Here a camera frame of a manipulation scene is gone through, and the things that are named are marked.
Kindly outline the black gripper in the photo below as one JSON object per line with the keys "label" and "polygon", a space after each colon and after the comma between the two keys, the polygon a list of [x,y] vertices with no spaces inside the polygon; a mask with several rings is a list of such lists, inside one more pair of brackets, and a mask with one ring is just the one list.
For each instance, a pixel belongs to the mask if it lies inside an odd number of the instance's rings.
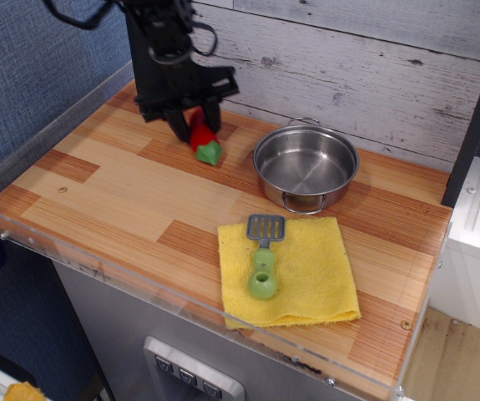
{"label": "black gripper", "polygon": [[196,106],[203,109],[206,124],[217,134],[221,129],[220,102],[239,92],[235,69],[202,66],[191,59],[176,65],[158,65],[167,80],[164,117],[178,140],[189,143],[191,131],[184,111]]}

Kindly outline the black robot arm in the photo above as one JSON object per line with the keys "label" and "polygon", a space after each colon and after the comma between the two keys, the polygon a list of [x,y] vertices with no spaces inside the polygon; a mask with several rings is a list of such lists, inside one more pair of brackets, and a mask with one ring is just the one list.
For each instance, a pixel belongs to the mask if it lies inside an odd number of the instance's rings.
{"label": "black robot arm", "polygon": [[190,34],[196,29],[214,29],[194,20],[190,1],[124,1],[123,8],[134,70],[136,104],[145,121],[168,122],[177,138],[188,143],[190,127],[184,112],[202,108],[206,123],[221,129],[220,102],[239,92],[235,69],[197,64],[192,54],[209,57],[198,50]]}

